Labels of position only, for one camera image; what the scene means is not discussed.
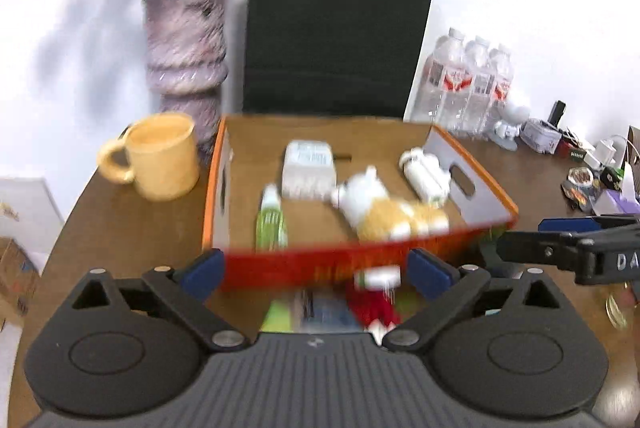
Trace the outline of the red artificial rose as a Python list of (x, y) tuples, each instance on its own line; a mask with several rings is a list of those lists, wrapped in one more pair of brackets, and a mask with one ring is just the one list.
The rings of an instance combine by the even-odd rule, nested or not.
[(382, 291), (346, 287), (344, 296), (350, 311), (365, 330), (371, 326), (389, 330), (401, 323), (393, 301)]

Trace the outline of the green spray bottle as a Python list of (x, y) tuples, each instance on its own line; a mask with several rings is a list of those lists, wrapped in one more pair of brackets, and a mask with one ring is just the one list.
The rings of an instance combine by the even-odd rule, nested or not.
[(255, 247), (261, 252), (278, 251), (288, 246), (288, 231), (278, 187), (266, 185), (256, 217)]

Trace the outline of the yellow white plush toy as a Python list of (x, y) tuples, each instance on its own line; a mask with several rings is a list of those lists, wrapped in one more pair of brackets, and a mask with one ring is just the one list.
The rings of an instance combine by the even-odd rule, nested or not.
[(390, 196), (374, 166), (338, 185), (330, 202), (341, 212), (360, 242), (400, 242), (449, 231), (438, 207)]

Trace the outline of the white cotton swab container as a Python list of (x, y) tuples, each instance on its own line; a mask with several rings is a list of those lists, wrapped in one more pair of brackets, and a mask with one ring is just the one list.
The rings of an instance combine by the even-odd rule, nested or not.
[(336, 169), (329, 144), (293, 140), (284, 151), (281, 193), (289, 200), (327, 201), (336, 187)]

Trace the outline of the green tissue pack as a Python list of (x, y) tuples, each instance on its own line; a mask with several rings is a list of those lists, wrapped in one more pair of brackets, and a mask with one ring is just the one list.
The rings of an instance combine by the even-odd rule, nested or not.
[(272, 300), (260, 331), (262, 333), (295, 333), (298, 318), (295, 306), (289, 301)]

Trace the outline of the starry night cloth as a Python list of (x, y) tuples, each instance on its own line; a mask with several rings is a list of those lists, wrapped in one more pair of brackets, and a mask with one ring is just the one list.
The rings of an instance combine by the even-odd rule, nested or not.
[(331, 292), (303, 289), (294, 299), (292, 326), (298, 333), (357, 333), (359, 321), (346, 300)]

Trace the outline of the snack packets pile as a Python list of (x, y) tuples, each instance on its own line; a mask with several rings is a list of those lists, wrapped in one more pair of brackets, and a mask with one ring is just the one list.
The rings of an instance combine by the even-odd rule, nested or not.
[(591, 214), (602, 193), (601, 181), (587, 167), (571, 168), (561, 183), (561, 192), (570, 207), (584, 214)]

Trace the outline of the purple white small box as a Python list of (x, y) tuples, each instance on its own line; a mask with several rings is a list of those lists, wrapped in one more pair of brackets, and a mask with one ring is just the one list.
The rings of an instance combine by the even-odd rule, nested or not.
[(623, 194), (614, 190), (604, 190), (594, 202), (593, 212), (598, 215), (638, 215), (637, 201), (626, 200)]

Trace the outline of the glass of yellow liquid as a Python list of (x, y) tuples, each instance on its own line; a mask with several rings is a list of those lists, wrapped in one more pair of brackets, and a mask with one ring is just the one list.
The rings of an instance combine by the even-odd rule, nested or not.
[(613, 284), (604, 300), (605, 313), (616, 330), (628, 330), (634, 324), (638, 298), (631, 283)]

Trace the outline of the grey small device box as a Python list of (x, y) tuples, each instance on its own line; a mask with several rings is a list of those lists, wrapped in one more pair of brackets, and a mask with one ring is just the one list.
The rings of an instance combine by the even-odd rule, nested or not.
[(537, 153), (553, 155), (562, 139), (562, 133), (542, 119), (529, 119), (521, 129), (520, 138)]

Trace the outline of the small white robot figurine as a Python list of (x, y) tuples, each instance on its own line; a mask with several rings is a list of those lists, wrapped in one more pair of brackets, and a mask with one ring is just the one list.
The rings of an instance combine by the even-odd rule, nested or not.
[(521, 127), (529, 119), (527, 107), (519, 107), (506, 101), (499, 110), (499, 119), (489, 134), (489, 139), (500, 148), (514, 152), (518, 150), (516, 138), (520, 136)]

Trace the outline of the white booklet on floor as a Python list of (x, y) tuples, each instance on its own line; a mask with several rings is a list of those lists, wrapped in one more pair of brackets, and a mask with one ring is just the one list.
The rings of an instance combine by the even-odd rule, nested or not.
[(44, 179), (2, 178), (1, 235), (25, 252), (39, 273), (46, 266), (64, 219)]

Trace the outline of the water bottle pack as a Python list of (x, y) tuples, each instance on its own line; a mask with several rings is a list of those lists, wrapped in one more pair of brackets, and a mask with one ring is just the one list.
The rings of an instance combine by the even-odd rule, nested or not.
[(451, 28), (423, 64), (409, 119), (458, 136), (483, 137), (499, 121), (512, 80), (506, 47), (491, 48), (479, 36), (466, 40)]

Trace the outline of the yellow ceramic mug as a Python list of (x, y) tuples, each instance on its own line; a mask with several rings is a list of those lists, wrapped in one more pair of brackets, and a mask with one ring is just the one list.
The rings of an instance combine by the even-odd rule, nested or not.
[(177, 112), (140, 119), (104, 144), (96, 167), (108, 181), (133, 185), (149, 201), (178, 199), (200, 178), (193, 119)]

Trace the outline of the red cardboard tray box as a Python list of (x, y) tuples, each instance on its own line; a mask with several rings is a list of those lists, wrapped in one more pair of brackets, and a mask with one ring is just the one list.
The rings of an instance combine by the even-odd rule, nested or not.
[(405, 266), (415, 247), (454, 263), (516, 219), (510, 196), (439, 127), (236, 115), (218, 129), (203, 244), (224, 253), (228, 289), (286, 289)]

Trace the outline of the black paper bag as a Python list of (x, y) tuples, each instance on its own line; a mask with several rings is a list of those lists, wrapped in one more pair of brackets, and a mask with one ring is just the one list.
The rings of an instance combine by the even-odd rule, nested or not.
[(248, 0), (242, 110), (405, 114), (432, 0)]

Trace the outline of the purple textured vase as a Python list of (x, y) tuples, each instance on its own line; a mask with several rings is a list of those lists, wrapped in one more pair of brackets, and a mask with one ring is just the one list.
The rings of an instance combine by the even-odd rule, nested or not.
[(229, 69), (224, 0), (145, 0), (146, 84), (160, 110), (189, 115), (202, 159), (213, 153)]

